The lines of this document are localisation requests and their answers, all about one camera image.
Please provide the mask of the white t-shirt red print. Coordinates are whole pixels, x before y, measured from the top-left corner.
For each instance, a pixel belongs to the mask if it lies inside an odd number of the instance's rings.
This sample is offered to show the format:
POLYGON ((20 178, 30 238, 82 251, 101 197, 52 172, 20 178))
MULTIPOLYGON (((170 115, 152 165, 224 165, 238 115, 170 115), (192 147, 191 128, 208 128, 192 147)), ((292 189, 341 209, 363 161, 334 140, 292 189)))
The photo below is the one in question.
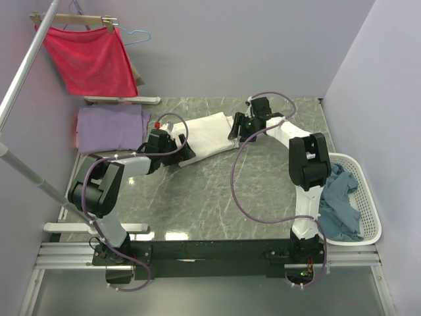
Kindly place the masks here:
POLYGON ((227 117, 223 112, 207 117, 187 120, 187 143, 195 157, 179 162, 180 167, 191 165, 213 155, 239 147, 236 139, 229 140, 234 123, 233 116, 227 117))

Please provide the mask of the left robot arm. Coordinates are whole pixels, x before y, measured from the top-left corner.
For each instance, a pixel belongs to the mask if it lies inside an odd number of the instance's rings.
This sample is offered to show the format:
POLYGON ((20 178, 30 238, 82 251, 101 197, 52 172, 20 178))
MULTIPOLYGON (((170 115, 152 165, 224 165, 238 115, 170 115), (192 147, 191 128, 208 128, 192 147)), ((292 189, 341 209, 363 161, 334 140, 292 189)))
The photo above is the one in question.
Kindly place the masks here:
POLYGON ((122 183, 196 157, 188 136, 187 132, 172 136, 163 129, 153 129, 148 140, 132 154, 119 158, 90 154, 83 161, 68 191, 68 200, 94 225, 100 241, 110 245, 108 256, 114 263, 125 264, 132 255, 130 237, 114 211, 122 183))

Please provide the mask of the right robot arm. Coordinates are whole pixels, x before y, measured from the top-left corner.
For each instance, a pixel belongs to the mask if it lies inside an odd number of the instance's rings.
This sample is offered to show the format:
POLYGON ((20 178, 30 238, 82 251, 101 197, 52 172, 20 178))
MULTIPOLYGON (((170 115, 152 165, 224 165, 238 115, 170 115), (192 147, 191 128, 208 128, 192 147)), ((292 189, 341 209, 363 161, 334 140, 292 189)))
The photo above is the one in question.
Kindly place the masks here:
POLYGON ((270 94, 288 101, 292 112, 283 115, 272 111, 267 92, 252 95, 246 101, 246 112, 235 114, 228 139, 239 141, 243 150, 259 134, 265 134, 288 149, 289 178, 295 185, 296 203, 295 215, 283 221, 293 221, 289 256, 302 263, 311 256, 310 245, 317 243, 321 233, 316 221, 322 190, 332 171, 330 156, 323 134, 311 134, 289 121, 297 111, 295 103, 282 93, 270 94))

